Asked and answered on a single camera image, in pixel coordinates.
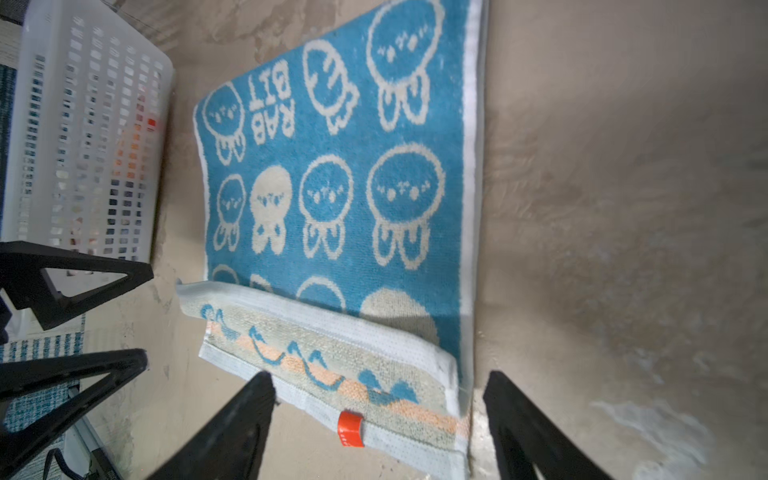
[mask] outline laundry basket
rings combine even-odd
[[[32,0],[2,241],[147,262],[173,65],[100,0]],[[113,273],[49,271],[73,295]]]

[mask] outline orange tag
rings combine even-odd
[[[345,447],[362,448],[362,436],[360,435],[360,426],[362,425],[362,416],[352,412],[341,412],[339,415],[339,438],[341,444]]]

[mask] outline rug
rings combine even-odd
[[[80,355],[83,353],[83,335],[85,331],[85,314],[79,321],[73,319],[53,330],[41,331],[34,326],[32,332],[24,339],[12,339],[5,345],[0,345],[0,363],[24,362],[25,360],[47,359],[59,356]],[[78,385],[78,380],[62,383],[49,389],[43,389],[13,400],[8,405],[3,426],[10,432],[18,432],[30,426],[53,409],[69,400],[69,389]],[[65,436],[55,439],[45,450],[36,455],[12,480],[39,480],[43,475],[45,456],[50,449],[64,450]],[[54,462],[48,478],[68,478],[62,475]]]
[[[383,326],[382,344],[405,332],[419,351],[438,347],[457,365],[455,398],[439,404],[439,381],[422,392],[431,400],[419,396],[393,361],[378,371],[345,362],[352,351],[343,342],[309,335],[303,345],[290,338],[291,319],[264,303],[228,314],[233,304],[223,296],[183,305],[209,321],[202,357],[241,376],[269,369],[301,392],[301,402],[309,396],[335,410],[345,402],[338,389],[329,393],[333,382],[307,383],[307,364],[307,371],[315,366],[329,379],[359,383],[366,411],[386,394],[462,423],[472,391],[484,10],[482,0],[386,3],[228,81],[194,112],[205,280],[318,307],[340,329],[355,318]],[[272,323],[281,327],[259,328]],[[262,355],[265,346],[272,356]],[[369,360],[391,352],[384,353]],[[296,358],[270,364],[283,354]],[[427,363],[437,358],[430,354]],[[392,439],[418,439],[465,459],[459,427],[435,440],[418,422],[388,422],[379,426]],[[465,474],[454,468],[448,476]]]

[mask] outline blue towel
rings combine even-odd
[[[194,112],[204,280],[439,346],[459,365],[462,415],[472,391],[482,4],[386,3],[228,81]]]

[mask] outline rabbit ear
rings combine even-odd
[[[327,117],[328,130],[331,135],[335,135],[339,132],[340,128],[345,128],[349,123],[349,118],[352,117],[352,110],[357,105],[357,101],[360,98],[360,92],[354,84],[344,83],[345,88],[343,93],[344,100],[339,107],[339,110],[334,115]]]
[[[243,132],[237,132],[235,134],[235,141],[234,141],[234,153],[235,157],[237,158],[238,162],[243,161],[243,158],[245,157],[245,135],[243,135]]]
[[[304,222],[303,228],[304,255],[307,258],[315,257],[317,249],[320,247],[320,232],[317,227],[309,222]]]
[[[394,89],[379,87],[379,121],[385,131],[395,130],[400,118],[400,99]]]
[[[424,124],[429,111],[429,76],[425,72],[414,76],[405,93],[402,109],[406,117],[414,124]]]
[[[323,248],[331,260],[336,260],[341,255],[342,248],[344,248],[345,230],[343,222],[337,223],[328,229],[330,235],[323,237]]]
[[[214,232],[214,250],[221,250],[224,247],[224,244],[227,242],[227,228],[224,226],[223,223],[219,223],[219,226],[216,228],[216,232]]]
[[[266,231],[266,225],[263,223],[253,225],[253,236],[251,237],[251,248],[253,248],[253,251],[255,253],[262,253],[269,241],[270,237]]]
[[[396,246],[397,240],[395,239],[395,232],[392,231],[392,228],[385,227],[381,222],[376,222],[376,226],[373,227],[373,256],[376,257],[376,262],[381,266],[385,266],[389,263],[395,255]],[[389,252],[382,254],[379,249],[381,247],[384,247],[385,250],[389,248]]]
[[[219,140],[216,142],[216,155],[219,156],[221,163],[227,167],[232,161],[232,149],[227,142]]]
[[[237,248],[237,243],[240,241],[240,224],[235,223],[234,227],[232,227],[232,230],[230,230],[230,234],[227,237],[227,243],[229,244],[230,252],[235,251]]]
[[[429,225],[418,223],[409,228],[399,245],[400,258],[407,270],[416,270],[427,257],[429,251]]]
[[[283,248],[286,246],[286,224],[281,219],[277,223],[272,224],[272,231],[266,232],[270,236],[270,242],[272,242],[272,251],[275,255],[280,255],[283,252]]]

